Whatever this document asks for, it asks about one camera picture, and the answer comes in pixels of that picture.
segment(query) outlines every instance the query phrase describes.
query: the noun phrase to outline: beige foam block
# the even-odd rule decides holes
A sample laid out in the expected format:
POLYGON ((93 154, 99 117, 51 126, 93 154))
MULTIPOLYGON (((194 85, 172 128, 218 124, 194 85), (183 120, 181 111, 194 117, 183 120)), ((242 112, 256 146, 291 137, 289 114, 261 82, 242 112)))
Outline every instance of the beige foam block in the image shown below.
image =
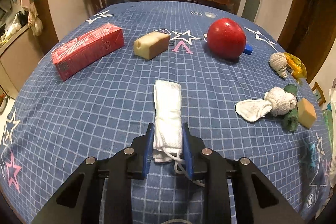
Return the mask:
POLYGON ((306 128, 311 128, 316 121, 316 112, 312 103, 309 102, 306 98, 303 98, 300 102, 297 103, 297 108, 299 114, 299 123, 306 128))
POLYGON ((135 40, 134 54, 150 60, 166 51, 169 46, 170 35, 161 32, 151 32, 135 40))

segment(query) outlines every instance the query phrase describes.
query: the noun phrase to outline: red box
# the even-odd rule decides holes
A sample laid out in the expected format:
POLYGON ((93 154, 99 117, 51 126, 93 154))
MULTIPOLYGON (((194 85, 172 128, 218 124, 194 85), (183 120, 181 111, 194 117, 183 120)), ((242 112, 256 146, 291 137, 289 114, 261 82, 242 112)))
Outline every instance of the red box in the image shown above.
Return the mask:
POLYGON ((59 75, 65 81, 89 64, 123 46, 122 29, 106 23, 56 48, 51 57, 59 75))

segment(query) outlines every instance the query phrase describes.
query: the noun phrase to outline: red ball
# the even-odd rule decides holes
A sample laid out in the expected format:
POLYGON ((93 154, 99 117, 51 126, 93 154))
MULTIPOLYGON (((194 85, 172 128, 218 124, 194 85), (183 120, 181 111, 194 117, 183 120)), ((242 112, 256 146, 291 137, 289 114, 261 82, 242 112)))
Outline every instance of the red ball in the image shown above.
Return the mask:
POLYGON ((236 59, 245 49, 246 36, 237 22, 222 18, 209 27, 207 41, 210 50, 219 57, 236 59))

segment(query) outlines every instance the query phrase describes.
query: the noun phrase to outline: silver bolt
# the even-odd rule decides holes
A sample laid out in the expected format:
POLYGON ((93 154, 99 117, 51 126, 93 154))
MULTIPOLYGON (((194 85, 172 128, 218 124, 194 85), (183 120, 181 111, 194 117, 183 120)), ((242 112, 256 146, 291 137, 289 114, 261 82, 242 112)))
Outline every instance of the silver bolt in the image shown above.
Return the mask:
POLYGON ((209 155, 211 155, 211 153, 212 153, 212 150, 210 148, 203 148, 202 149, 202 154, 203 155, 209 156, 209 155))
POLYGON ((95 161, 96 161, 96 159, 95 159, 94 157, 88 157, 88 158, 85 160, 85 163, 86 163, 86 164, 93 164, 95 161))
POLYGON ((131 148, 131 147, 127 147, 127 148, 124 149, 124 153, 126 155, 132 155, 134 153, 134 149, 131 148))
POLYGON ((249 165, 251 161, 248 158, 241 158, 240 162, 243 165, 249 165))

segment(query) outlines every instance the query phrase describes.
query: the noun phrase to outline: checkered tablecloth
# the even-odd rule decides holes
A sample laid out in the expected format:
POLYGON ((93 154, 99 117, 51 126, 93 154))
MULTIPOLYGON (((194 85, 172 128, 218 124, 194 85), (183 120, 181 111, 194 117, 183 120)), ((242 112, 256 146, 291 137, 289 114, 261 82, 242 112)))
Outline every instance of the checkered tablecloth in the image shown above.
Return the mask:
MULTIPOLYGON (((283 50, 264 29, 215 8, 146 1, 112 5, 60 44, 105 22, 123 29, 123 48, 65 82, 48 53, 8 115, 0 145, 0 184, 27 223, 86 157, 108 158, 145 133, 155 117, 157 79, 182 86, 182 122, 188 122, 192 135, 226 158, 250 158, 303 218, 316 212, 329 192, 331 149, 308 84, 298 86, 298 98, 305 97, 315 106, 318 119, 309 130, 299 126, 292 134, 281 128, 281 117, 249 123, 235 112, 241 100, 260 99, 274 86, 296 83, 270 68, 270 54, 283 50), (243 54, 238 63, 220 60, 206 47, 210 24, 223 17, 237 21, 253 47, 252 55, 243 54), (171 45, 145 61, 133 54, 133 42, 154 30, 170 33, 171 45)), ((232 191, 230 201, 235 223, 232 191)), ((175 175, 172 163, 152 162, 147 179, 132 182, 134 223, 174 218, 201 223, 202 207, 203 189, 175 175)))

